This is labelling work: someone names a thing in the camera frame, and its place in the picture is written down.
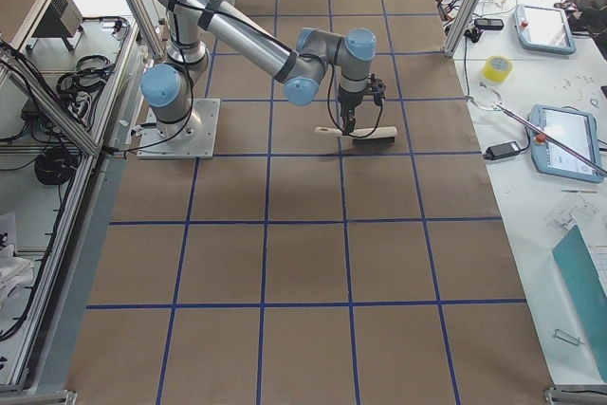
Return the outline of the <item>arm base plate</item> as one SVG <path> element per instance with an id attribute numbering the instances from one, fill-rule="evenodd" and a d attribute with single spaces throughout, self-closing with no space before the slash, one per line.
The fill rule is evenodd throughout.
<path id="1" fill-rule="evenodd" d="M 137 156 L 141 159 L 190 159 L 213 157 L 220 110 L 219 99 L 193 100 L 193 111 L 185 121 L 164 124 L 156 121 L 152 108 L 147 122 L 152 127 L 142 131 Z"/>

